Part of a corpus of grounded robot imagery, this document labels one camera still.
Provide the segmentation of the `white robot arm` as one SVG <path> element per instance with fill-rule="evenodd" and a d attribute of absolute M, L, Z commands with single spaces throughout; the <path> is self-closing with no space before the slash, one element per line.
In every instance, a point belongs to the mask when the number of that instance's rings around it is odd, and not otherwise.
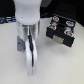
<path fill-rule="evenodd" d="M 39 35 L 40 5 L 42 0 L 13 0 L 17 24 L 17 50 L 26 53 L 27 74 L 37 72 L 35 39 Z"/>

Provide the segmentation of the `silver white gripper body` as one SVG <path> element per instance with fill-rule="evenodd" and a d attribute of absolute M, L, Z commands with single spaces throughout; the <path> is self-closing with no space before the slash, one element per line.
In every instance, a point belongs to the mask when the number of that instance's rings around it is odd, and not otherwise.
<path fill-rule="evenodd" d="M 17 22 L 17 50 L 26 53 L 27 74 L 37 73 L 37 49 L 35 39 L 39 35 L 40 23 L 23 25 Z"/>

